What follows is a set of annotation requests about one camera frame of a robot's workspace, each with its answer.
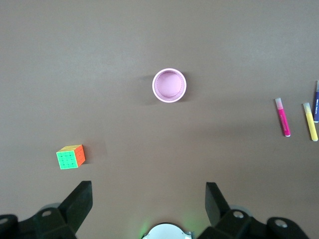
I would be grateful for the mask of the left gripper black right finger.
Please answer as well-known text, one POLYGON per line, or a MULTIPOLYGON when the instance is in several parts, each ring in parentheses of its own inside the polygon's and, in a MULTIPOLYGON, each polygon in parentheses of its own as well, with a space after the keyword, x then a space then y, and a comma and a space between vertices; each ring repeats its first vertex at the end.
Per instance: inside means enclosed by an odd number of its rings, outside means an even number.
POLYGON ((272 217, 263 224, 240 209, 231 209, 216 183, 207 182, 205 209, 211 226, 207 239, 307 239, 294 221, 272 217))

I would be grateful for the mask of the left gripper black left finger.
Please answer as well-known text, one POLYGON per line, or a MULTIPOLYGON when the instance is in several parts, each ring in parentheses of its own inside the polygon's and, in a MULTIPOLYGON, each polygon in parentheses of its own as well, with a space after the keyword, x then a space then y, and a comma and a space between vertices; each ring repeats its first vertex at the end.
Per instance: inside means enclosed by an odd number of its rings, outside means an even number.
POLYGON ((24 221, 0 216, 2 239, 75 239, 93 206, 92 182, 82 181, 58 207, 47 207, 24 221))

